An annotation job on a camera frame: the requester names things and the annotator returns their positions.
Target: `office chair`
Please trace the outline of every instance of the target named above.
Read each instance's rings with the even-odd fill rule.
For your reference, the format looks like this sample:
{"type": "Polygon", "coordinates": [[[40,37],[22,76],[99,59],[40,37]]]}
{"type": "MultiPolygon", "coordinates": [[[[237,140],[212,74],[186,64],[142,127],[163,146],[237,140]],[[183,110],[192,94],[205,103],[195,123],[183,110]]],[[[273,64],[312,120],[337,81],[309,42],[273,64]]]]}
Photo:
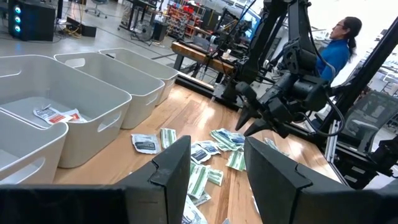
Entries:
{"type": "Polygon", "coordinates": [[[342,133],[361,141],[358,151],[371,152],[377,132],[397,113],[397,98],[370,91],[349,109],[342,133]]]}
{"type": "Polygon", "coordinates": [[[108,16],[105,13],[103,13],[101,10],[99,10],[98,6],[99,5],[103,5],[103,4],[107,4],[108,0],[91,0],[91,1],[95,4],[95,7],[87,7],[85,12],[93,11],[94,15],[96,15],[97,17],[99,17],[101,14],[104,14],[105,15],[105,19],[107,19],[108,16]]]}

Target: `white plastic bin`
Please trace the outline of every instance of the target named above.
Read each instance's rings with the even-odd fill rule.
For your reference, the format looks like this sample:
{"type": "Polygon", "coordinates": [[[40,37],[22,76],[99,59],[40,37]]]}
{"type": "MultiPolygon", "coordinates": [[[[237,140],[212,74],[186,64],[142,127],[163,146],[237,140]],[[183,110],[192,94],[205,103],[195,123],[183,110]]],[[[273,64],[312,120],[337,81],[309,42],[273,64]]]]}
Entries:
{"type": "Polygon", "coordinates": [[[148,118],[164,88],[161,80],[99,53],[58,54],[54,58],[131,94],[123,129],[135,128],[148,118]]]}
{"type": "Polygon", "coordinates": [[[127,49],[107,49],[100,50],[99,52],[101,54],[112,56],[116,60],[125,63],[126,65],[130,65],[140,71],[162,80],[165,86],[156,105],[161,104],[161,102],[167,99],[179,73],[179,71],[176,69],[162,65],[159,62],[127,49]]]}
{"type": "Polygon", "coordinates": [[[40,129],[0,110],[0,184],[51,184],[68,125],[40,129]]]}
{"type": "Polygon", "coordinates": [[[25,55],[0,57],[0,108],[41,127],[50,125],[33,110],[47,105],[78,109],[86,123],[68,122],[59,165],[80,166],[119,134],[131,95],[56,60],[25,55]]]}

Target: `black robotic arm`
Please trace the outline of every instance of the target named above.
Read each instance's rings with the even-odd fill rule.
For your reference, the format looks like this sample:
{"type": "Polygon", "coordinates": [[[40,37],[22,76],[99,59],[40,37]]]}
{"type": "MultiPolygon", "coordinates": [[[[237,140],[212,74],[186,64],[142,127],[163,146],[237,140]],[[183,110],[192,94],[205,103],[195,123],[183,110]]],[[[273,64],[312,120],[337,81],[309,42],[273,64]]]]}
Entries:
{"type": "Polygon", "coordinates": [[[271,129],[285,138],[289,134],[284,123],[291,123],[303,118],[306,111],[319,111],[327,103],[329,83],[320,78],[315,63],[317,55],[310,40],[311,27],[307,15],[308,0],[268,0],[269,14],[259,26],[251,42],[248,58],[241,62],[235,80],[227,86],[225,95],[241,94],[246,97],[241,117],[236,125],[240,129],[250,118],[257,118],[246,130],[245,135],[252,135],[263,129],[271,129]],[[288,68],[282,77],[259,99],[249,86],[259,73],[259,64],[274,40],[275,25],[278,18],[284,18],[288,12],[289,41],[283,49],[283,62],[288,68]]]}

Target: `black hair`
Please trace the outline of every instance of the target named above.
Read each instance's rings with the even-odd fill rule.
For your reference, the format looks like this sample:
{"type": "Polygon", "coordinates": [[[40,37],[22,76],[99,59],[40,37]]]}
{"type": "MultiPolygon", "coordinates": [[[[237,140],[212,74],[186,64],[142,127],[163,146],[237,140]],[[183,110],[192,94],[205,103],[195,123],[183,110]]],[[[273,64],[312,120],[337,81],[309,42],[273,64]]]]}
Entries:
{"type": "Polygon", "coordinates": [[[345,35],[348,40],[349,56],[352,57],[354,49],[356,48],[355,37],[359,34],[362,28],[362,21],[357,17],[346,17],[344,19],[344,29],[349,29],[349,32],[345,35]]]}

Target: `wooden workbench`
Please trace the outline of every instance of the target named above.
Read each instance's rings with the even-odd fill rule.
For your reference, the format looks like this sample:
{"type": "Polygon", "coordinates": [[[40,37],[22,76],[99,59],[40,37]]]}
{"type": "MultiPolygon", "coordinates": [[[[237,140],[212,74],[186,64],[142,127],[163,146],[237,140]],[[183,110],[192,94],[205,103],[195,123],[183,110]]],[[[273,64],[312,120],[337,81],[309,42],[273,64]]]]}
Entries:
{"type": "MultiPolygon", "coordinates": [[[[181,69],[184,57],[187,57],[198,63],[205,63],[206,55],[204,53],[201,53],[197,50],[187,47],[181,43],[178,42],[172,43],[172,50],[174,53],[177,54],[177,58],[175,59],[174,63],[174,69],[176,70],[181,69]]],[[[226,73],[226,74],[231,73],[234,69],[232,65],[229,65],[225,62],[221,62],[220,60],[217,59],[210,60],[209,67],[216,70],[217,72],[226,73]]]]}
{"type": "MultiPolygon", "coordinates": [[[[148,119],[132,130],[121,130],[115,141],[86,164],[74,169],[58,169],[55,183],[113,184],[137,170],[153,156],[136,152],[131,144],[131,133],[156,134],[160,142],[160,128],[172,128],[177,130],[178,138],[188,134],[191,135],[192,142],[213,140],[209,135],[211,130],[226,128],[233,131],[238,117],[236,112],[175,85],[169,98],[156,107],[148,119]]],[[[262,131],[254,136],[258,139],[272,139],[281,151],[290,154],[290,158],[338,181],[336,174],[315,145],[295,136],[282,139],[272,131],[262,131]]],[[[206,184],[206,191],[212,199],[198,208],[209,224],[220,224],[226,218],[233,224],[261,223],[253,205],[246,172],[225,166],[230,153],[222,152],[222,155],[212,156],[205,162],[214,169],[222,170],[224,178],[221,187],[211,182],[206,184]]]]}

